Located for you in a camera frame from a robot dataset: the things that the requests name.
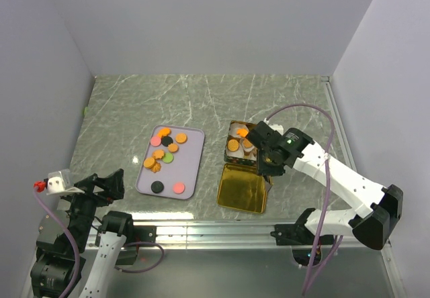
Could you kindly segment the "pink sandwich cookie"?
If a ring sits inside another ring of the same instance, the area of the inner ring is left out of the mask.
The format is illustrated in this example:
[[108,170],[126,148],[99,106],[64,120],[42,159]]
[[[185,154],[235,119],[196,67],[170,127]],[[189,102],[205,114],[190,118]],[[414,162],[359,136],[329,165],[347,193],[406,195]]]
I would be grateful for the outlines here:
[[161,138],[159,136],[153,136],[150,139],[151,146],[158,147],[161,145]]
[[175,183],[173,186],[173,192],[175,194],[182,194],[185,191],[185,185],[183,183]]

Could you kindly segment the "pink sandwich cookie top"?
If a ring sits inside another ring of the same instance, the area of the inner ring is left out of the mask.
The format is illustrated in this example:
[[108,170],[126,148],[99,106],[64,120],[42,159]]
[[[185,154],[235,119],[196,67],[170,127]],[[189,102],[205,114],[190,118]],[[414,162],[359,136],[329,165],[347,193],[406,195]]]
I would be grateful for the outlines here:
[[150,139],[151,146],[158,147],[161,145],[161,138],[159,136],[153,136]]

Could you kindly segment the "white paper cup one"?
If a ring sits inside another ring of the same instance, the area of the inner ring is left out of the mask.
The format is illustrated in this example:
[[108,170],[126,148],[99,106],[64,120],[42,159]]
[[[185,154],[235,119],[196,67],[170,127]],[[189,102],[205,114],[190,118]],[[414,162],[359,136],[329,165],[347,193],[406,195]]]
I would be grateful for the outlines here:
[[249,130],[249,129],[248,129],[248,127],[247,127],[245,124],[238,123],[238,122],[234,122],[234,123],[231,123],[231,124],[230,124],[228,135],[229,135],[231,138],[236,139],[236,140],[240,140],[240,139],[242,139],[242,138],[240,138],[240,137],[236,134],[236,131],[237,131],[237,129],[239,129],[239,128],[245,128],[245,129]]

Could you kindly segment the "black sandwich cookie bottom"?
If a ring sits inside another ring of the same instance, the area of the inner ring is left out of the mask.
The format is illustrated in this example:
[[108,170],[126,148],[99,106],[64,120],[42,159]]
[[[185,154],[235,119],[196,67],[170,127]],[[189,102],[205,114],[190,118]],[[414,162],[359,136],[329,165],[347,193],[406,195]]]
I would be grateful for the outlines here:
[[153,193],[155,194],[159,194],[164,190],[164,184],[161,181],[154,181],[151,185],[150,185],[150,189]]

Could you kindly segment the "round tan biscuit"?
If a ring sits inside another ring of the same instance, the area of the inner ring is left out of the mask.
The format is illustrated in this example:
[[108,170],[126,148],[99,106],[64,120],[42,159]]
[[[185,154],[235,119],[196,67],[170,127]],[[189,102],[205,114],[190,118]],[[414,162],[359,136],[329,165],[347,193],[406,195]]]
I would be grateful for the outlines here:
[[144,160],[142,165],[147,169],[151,169],[156,163],[157,162],[153,157],[148,157]]
[[185,133],[178,133],[175,136],[175,141],[178,144],[184,144],[184,143],[186,143],[187,142],[187,134],[185,134]]
[[227,143],[227,150],[229,152],[236,152],[240,147],[240,143],[238,140],[231,139]]

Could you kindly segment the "gold tin lid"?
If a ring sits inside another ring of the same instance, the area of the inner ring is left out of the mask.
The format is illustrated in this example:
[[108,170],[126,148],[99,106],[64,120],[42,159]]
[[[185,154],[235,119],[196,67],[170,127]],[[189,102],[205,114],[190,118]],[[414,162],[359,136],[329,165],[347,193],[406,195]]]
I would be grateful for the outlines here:
[[262,214],[265,212],[269,190],[263,176],[253,166],[226,163],[223,167],[217,194],[221,207]]

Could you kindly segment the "pink sandwich cookie bottom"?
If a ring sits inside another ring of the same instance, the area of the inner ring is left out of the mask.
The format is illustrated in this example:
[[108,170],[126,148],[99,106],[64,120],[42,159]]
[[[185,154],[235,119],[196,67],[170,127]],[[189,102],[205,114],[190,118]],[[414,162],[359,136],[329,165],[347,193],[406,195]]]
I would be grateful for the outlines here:
[[175,183],[173,186],[173,192],[175,194],[182,194],[185,191],[185,185],[183,183]]

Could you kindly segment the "orange round cookie middle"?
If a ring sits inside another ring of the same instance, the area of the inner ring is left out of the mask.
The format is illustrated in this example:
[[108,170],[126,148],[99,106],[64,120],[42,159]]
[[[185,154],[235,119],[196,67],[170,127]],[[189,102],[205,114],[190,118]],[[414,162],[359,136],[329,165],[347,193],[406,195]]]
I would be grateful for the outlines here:
[[170,145],[168,145],[167,147],[168,151],[170,151],[171,153],[175,153],[179,150],[179,146],[175,143],[172,143]]

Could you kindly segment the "orange fish cookie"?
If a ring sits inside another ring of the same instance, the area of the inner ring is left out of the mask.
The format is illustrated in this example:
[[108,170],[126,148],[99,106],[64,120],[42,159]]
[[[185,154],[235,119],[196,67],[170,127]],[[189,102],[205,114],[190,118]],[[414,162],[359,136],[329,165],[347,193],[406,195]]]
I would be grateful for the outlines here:
[[164,127],[161,128],[160,131],[157,133],[158,137],[163,138],[165,136],[168,136],[171,133],[171,129]]
[[245,128],[239,128],[236,130],[236,134],[240,137],[240,138],[246,138],[249,134],[249,131]]

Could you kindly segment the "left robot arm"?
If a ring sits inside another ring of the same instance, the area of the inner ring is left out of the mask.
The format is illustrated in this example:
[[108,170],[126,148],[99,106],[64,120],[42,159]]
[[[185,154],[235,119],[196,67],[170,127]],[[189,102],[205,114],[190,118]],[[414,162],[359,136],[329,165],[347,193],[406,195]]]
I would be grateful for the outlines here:
[[[107,177],[92,174],[73,183],[68,169],[48,174],[34,184],[34,196],[41,192],[59,195],[68,201],[66,211],[52,212],[41,201],[46,212],[36,240],[36,261],[30,271],[36,297],[70,297],[85,265],[85,251],[97,208],[124,198],[124,170],[119,168]],[[110,211],[98,229],[99,246],[93,266],[80,297],[105,297],[121,249],[135,237],[132,216]]]

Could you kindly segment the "orange round cookie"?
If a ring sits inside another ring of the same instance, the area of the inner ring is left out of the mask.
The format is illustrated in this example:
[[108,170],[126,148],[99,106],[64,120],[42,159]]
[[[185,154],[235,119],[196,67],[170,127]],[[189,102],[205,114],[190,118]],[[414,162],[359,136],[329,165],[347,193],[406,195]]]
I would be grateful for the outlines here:
[[252,148],[253,144],[246,138],[242,141],[243,148]]
[[168,151],[170,151],[171,153],[175,153],[179,150],[179,146],[175,143],[172,143],[170,145],[168,145],[167,147]]

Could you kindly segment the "black sandwich cookie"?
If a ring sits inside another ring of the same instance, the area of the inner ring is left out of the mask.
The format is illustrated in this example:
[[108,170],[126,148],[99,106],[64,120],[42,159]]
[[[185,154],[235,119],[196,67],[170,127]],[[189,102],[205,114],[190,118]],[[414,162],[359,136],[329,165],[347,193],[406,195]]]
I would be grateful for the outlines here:
[[170,137],[170,136],[163,136],[162,138],[161,138],[161,144],[164,146],[164,147],[168,147],[170,144],[172,144],[173,143],[173,139],[172,139],[172,137]]
[[151,185],[150,185],[150,189],[153,193],[155,194],[159,194],[164,190],[164,184],[161,181],[154,181]]

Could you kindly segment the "round tan biscuit top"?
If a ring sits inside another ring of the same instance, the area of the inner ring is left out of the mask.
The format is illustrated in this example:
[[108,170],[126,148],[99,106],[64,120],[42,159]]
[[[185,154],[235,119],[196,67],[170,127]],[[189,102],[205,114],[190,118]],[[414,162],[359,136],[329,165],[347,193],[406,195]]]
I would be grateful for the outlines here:
[[187,142],[187,134],[185,134],[185,133],[178,133],[175,136],[175,141],[178,144],[184,144],[184,143],[186,143]]

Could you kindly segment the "orange round cookie bottom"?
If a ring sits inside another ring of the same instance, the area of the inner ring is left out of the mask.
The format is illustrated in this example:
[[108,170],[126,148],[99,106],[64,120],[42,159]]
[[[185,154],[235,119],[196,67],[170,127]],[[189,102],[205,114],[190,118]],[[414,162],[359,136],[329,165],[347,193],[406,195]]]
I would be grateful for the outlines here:
[[243,148],[252,148],[253,144],[246,138],[242,141]]

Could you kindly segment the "green cookie tin box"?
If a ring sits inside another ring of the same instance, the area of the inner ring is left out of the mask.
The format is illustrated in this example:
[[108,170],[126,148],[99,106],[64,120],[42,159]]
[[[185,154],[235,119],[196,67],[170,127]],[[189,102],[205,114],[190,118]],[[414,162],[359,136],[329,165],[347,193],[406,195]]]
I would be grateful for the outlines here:
[[[249,123],[249,122],[245,122],[245,121],[236,121],[236,120],[231,121],[230,124],[234,123],[234,122],[245,124],[248,127],[249,132],[256,126],[255,123]],[[242,164],[242,165],[256,167],[257,166],[257,157],[258,157],[258,149],[256,147],[255,147],[255,150],[252,153],[250,153],[250,155],[245,155],[245,153],[244,153],[244,156],[242,158],[235,158],[235,157],[230,157],[230,156],[226,155],[226,145],[230,139],[233,139],[233,138],[231,138],[227,133],[225,147],[224,147],[224,161],[229,162],[229,163]]]

